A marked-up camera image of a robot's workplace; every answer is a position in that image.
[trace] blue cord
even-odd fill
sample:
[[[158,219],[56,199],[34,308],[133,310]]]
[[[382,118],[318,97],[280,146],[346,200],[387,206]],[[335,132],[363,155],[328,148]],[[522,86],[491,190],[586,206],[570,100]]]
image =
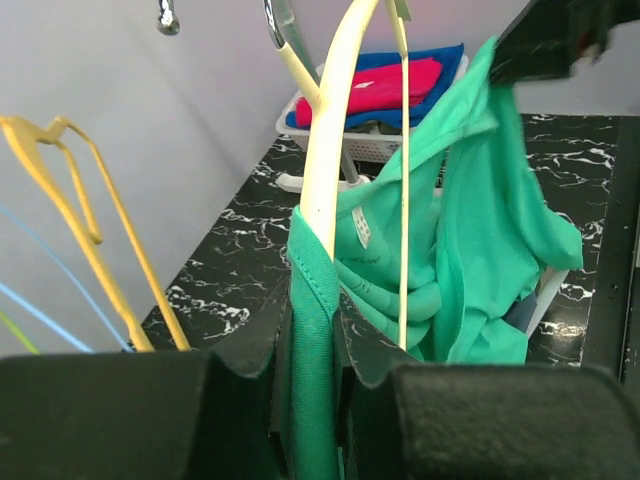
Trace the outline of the blue cord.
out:
[[[122,337],[122,335],[118,333],[116,328],[113,326],[113,323],[109,321],[105,313],[100,309],[98,304],[91,297],[91,294],[89,294],[87,289],[82,286],[82,283],[80,283],[80,280],[78,280],[78,278],[73,274],[73,272],[71,272],[71,270],[69,270],[69,268],[67,268],[67,266],[62,262],[62,260],[58,258],[58,256],[53,252],[51,247],[49,247],[49,245],[47,245],[45,241],[42,238],[40,238],[40,236],[36,232],[34,232],[29,227],[27,227],[24,223],[22,223],[22,221],[20,221],[20,219],[18,219],[13,213],[11,213],[1,202],[0,202],[0,212],[4,214],[13,223],[15,223],[18,227],[24,230],[31,238],[33,238],[42,247],[42,249],[46,252],[49,258],[53,260],[56,263],[56,265],[58,265],[58,267],[60,267],[60,269],[67,275],[67,277],[69,277],[69,280],[73,282],[73,284],[80,291],[80,293],[85,298],[85,300],[89,303],[93,311],[96,312],[98,317],[100,317],[100,320],[102,320],[102,323],[104,324],[104,326],[107,327],[109,332],[111,332],[111,334],[116,338],[120,346],[126,352],[133,352],[133,349],[127,344],[126,340]]]
[[[56,332],[58,335],[60,335],[67,342],[69,342],[71,345],[76,347],[78,350],[85,353],[93,353],[93,350],[91,350],[84,343],[82,343],[80,340],[78,340],[76,337],[74,337],[69,332],[67,332],[64,328],[58,325],[55,322],[55,320],[53,320],[46,314],[42,313],[40,310],[38,310],[36,307],[31,305],[28,301],[26,301],[24,298],[22,298],[16,292],[11,290],[2,282],[0,282],[0,292],[4,293],[7,297],[9,297],[11,300],[16,302],[18,305],[24,308],[27,312],[29,312],[31,315],[36,317],[38,320],[40,320],[47,327],[49,327],[51,330]]]

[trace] white tag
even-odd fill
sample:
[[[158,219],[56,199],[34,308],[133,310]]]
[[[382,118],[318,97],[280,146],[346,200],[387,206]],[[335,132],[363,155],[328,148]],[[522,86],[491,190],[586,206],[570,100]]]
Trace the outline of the white tag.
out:
[[[367,219],[364,218],[364,212],[362,211],[362,207],[356,207],[351,212],[353,216],[353,223],[356,226],[356,233],[358,234],[358,239],[360,243],[366,250],[369,247],[369,241],[371,240],[371,230],[369,229],[369,224],[367,223]]]
[[[375,82],[371,81],[371,82],[363,82],[363,83],[359,83],[358,85],[354,86],[353,88],[367,88],[370,87],[371,85],[373,85]]]

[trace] metal hook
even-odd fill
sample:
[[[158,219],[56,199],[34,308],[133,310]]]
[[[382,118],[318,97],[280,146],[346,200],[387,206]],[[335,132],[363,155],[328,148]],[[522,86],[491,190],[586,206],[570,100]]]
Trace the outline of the metal hook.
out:
[[[163,35],[177,35],[180,31],[180,21],[173,9],[173,0],[160,0],[160,16],[157,26]]]
[[[269,25],[269,36],[271,37],[273,44],[277,49],[281,49],[284,46],[284,38],[282,38],[276,18],[273,15],[271,0],[264,0],[264,16],[267,19],[267,25]]]

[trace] marble surface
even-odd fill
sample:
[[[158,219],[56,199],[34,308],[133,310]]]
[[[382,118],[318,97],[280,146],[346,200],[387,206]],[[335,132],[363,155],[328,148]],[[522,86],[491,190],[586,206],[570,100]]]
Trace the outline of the marble surface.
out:
[[[618,117],[524,116],[527,150],[545,198],[584,239],[585,265],[571,272],[529,346],[529,361],[578,365],[594,293],[598,255],[615,164]],[[291,209],[298,196],[280,190],[282,172],[301,174],[297,145],[279,138],[221,214],[168,289],[195,348],[231,334],[288,274]],[[381,165],[358,165],[375,176]],[[173,348],[157,308],[143,323],[158,349]]]

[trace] teal fabric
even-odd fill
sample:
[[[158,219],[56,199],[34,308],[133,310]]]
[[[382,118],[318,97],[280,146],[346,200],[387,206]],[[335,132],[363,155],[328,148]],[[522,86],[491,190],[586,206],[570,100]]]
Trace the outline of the teal fabric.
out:
[[[521,364],[526,335],[502,317],[547,266],[582,267],[580,232],[545,205],[529,170],[510,88],[492,88],[495,39],[410,141],[408,348],[427,362]],[[446,159],[442,196],[433,195]],[[338,478],[332,436],[331,318],[339,285],[392,340],[398,335],[401,153],[368,185],[338,196],[332,264],[296,209],[291,222],[296,478]],[[362,207],[364,248],[351,212]]]

